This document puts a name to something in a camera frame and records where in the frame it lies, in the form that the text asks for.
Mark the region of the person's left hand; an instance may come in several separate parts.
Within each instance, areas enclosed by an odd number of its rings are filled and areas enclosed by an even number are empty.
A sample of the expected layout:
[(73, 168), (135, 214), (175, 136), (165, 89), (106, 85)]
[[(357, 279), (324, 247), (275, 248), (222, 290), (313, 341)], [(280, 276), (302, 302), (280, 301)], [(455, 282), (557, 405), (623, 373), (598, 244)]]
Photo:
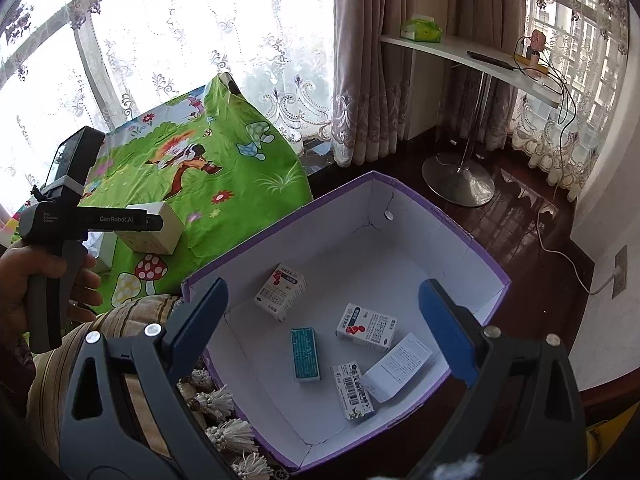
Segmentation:
[[(92, 255), (85, 255), (84, 262), (70, 293), (67, 317), (75, 322), (91, 322), (96, 315), (90, 307), (99, 307), (102, 296), (98, 292), (101, 278), (93, 272), (96, 265)], [(28, 278), (42, 274), (46, 278), (60, 278), (66, 271), (66, 262), (51, 255), (41, 247), (14, 244), (1, 256), (1, 345), (14, 347), (28, 331), (23, 298)]]

